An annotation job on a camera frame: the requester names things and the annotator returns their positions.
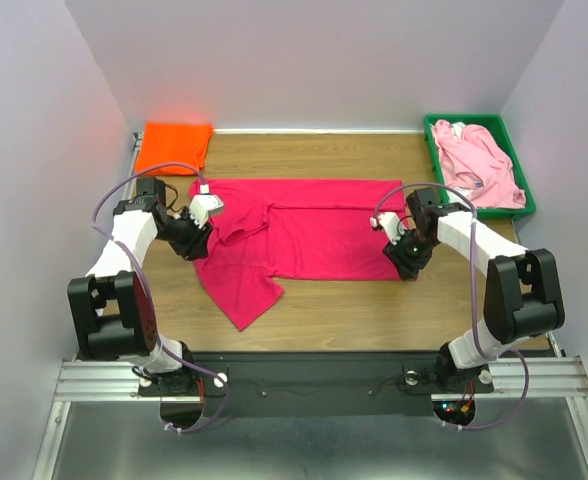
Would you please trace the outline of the magenta t-shirt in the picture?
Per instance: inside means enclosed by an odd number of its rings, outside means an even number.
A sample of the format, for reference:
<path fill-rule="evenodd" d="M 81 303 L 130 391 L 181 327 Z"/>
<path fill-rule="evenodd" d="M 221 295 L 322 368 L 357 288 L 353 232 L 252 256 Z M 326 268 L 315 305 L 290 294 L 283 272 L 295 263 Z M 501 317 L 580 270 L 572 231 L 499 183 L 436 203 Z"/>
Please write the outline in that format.
<path fill-rule="evenodd" d="M 208 255 L 197 277 L 238 329 L 279 299 L 277 280 L 385 281 L 397 278 L 372 230 L 378 203 L 402 214 L 399 181 L 349 179 L 211 179 L 224 203 L 212 220 Z"/>

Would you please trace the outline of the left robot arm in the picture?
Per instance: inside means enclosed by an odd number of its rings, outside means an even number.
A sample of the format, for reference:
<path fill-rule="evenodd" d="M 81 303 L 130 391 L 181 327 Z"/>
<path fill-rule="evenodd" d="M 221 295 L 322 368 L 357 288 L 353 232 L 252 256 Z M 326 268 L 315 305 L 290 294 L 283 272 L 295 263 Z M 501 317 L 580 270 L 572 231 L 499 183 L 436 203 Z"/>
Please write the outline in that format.
<path fill-rule="evenodd" d="M 134 196 L 113 210 L 99 259 L 69 282 L 67 297 L 82 359 L 128 363 L 151 394 L 183 396 L 203 392 L 202 375 L 183 342 L 160 334 L 142 264 L 156 240 L 183 260 L 206 258 L 211 220 L 224 203 L 203 185 L 188 206 L 174 211 L 166 190 L 156 177 L 137 179 Z"/>

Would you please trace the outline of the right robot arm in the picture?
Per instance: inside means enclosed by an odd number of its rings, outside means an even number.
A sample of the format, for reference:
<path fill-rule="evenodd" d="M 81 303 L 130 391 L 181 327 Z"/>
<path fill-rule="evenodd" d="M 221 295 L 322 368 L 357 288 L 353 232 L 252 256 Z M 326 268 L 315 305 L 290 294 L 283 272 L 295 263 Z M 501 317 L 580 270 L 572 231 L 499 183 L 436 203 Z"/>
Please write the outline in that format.
<path fill-rule="evenodd" d="M 370 226 L 386 235 L 383 253 L 403 281 L 417 279 L 439 245 L 468 260 L 471 327 L 440 348 L 434 366 L 436 384 L 456 390 L 510 348 L 564 325 L 557 263 L 549 250 L 528 249 L 480 222 L 477 208 L 460 192 L 455 202 L 444 203 L 437 183 L 411 187 L 406 210 L 412 227 L 381 205 Z"/>

